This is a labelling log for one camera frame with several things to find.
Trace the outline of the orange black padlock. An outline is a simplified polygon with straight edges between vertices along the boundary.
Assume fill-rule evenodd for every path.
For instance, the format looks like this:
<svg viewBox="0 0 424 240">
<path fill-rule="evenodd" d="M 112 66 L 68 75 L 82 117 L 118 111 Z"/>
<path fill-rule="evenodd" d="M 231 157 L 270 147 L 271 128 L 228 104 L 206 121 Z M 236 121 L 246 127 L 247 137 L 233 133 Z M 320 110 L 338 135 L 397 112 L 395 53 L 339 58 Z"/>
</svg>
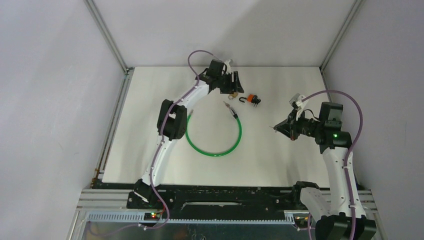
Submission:
<svg viewBox="0 0 424 240">
<path fill-rule="evenodd" d="M 255 99 L 259 99 L 258 96 L 255 94 L 250 94 L 248 97 L 240 97 L 238 100 L 242 103 L 248 102 L 253 104 L 252 100 L 255 100 Z"/>
</svg>

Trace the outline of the black-headed key bunch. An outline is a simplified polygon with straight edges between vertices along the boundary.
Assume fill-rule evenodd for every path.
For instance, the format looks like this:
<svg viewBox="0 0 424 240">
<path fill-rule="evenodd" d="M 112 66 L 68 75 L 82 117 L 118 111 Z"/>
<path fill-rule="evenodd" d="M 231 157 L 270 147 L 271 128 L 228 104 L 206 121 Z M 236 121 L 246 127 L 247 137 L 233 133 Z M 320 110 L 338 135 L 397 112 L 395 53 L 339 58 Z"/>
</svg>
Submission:
<svg viewBox="0 0 424 240">
<path fill-rule="evenodd" d="M 256 108 L 258 104 L 261 102 L 261 99 L 256 98 L 255 100 L 252 100 L 253 106 Z"/>
</svg>

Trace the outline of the green cable lock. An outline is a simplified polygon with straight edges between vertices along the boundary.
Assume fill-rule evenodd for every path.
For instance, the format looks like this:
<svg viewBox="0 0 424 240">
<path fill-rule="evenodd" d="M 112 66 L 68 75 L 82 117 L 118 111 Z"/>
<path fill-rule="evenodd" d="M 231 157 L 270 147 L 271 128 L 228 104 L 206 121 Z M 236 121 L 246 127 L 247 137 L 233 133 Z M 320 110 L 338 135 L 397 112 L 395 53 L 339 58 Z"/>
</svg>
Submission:
<svg viewBox="0 0 424 240">
<path fill-rule="evenodd" d="M 238 136 L 237 139 L 235 141 L 235 143 L 227 150 L 225 151 L 221 151 L 221 152 L 209 152 L 209 151 L 205 151 L 201 148 L 199 148 L 198 146 L 196 146 L 193 141 L 191 140 L 190 136 L 189 136 L 189 130 L 187 129 L 185 131 L 185 138 L 188 142 L 188 144 L 198 153 L 200 153 L 201 155 L 207 156 L 207 157 L 213 157 L 213 158 L 218 158 L 218 157 L 223 157 L 226 156 L 230 153 L 232 153 L 240 144 L 241 140 L 242 140 L 242 136 L 243 136 L 243 126 L 241 123 L 241 120 L 237 114 L 237 112 L 235 111 L 235 109 L 230 105 L 230 107 L 226 107 L 229 112 L 231 113 L 232 117 L 236 120 L 237 126 L 238 126 Z"/>
</svg>

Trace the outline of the small brass padlock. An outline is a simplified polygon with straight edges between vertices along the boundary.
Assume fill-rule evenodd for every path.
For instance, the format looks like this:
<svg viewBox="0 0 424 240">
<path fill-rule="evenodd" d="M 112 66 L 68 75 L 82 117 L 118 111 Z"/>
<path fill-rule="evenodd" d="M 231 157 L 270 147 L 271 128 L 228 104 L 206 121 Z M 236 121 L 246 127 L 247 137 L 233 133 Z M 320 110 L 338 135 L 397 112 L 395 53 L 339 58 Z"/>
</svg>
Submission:
<svg viewBox="0 0 424 240">
<path fill-rule="evenodd" d="M 234 92 L 234 93 L 232 93 L 232 94 L 229 94 L 228 95 L 228 99 L 229 100 L 233 100 L 233 99 L 235 99 L 237 96 L 238 96 L 238 92 Z"/>
</svg>

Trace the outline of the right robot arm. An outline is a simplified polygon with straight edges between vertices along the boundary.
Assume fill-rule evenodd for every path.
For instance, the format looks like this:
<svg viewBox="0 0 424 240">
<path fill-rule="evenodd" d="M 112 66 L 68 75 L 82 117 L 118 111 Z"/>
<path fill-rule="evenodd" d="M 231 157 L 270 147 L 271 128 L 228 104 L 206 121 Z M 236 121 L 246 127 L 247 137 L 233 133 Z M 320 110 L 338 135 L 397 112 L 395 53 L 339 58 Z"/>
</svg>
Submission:
<svg viewBox="0 0 424 240">
<path fill-rule="evenodd" d="M 297 209 L 307 207 L 315 220 L 317 240 L 371 240 L 377 225 L 367 218 L 361 204 L 353 172 L 353 145 L 349 132 L 342 131 L 343 106 L 322 102 L 318 119 L 305 117 L 305 104 L 291 103 L 293 110 L 287 119 L 274 126 L 274 130 L 290 140 L 300 135 L 314 138 L 325 163 L 330 202 L 314 183 L 306 183 L 291 194 L 291 204 Z"/>
</svg>

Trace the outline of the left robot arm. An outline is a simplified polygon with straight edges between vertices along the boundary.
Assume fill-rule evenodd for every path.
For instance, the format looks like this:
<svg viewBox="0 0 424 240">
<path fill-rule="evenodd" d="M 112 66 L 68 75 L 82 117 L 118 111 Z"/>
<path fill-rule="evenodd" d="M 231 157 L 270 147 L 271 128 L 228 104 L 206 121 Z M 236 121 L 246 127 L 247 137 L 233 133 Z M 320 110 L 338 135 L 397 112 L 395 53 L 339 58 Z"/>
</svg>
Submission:
<svg viewBox="0 0 424 240">
<path fill-rule="evenodd" d="M 165 99 L 157 120 L 158 138 L 150 166 L 134 187 L 138 201 L 145 208 L 153 208 L 159 201 L 159 194 L 154 189 L 163 180 L 161 168 L 168 163 L 171 152 L 188 128 L 189 111 L 203 97 L 214 90 L 220 94 L 231 95 L 243 93 L 238 71 L 231 69 L 232 61 L 213 59 L 209 67 L 201 73 L 195 73 L 195 83 L 191 88 L 175 100 Z"/>
</svg>

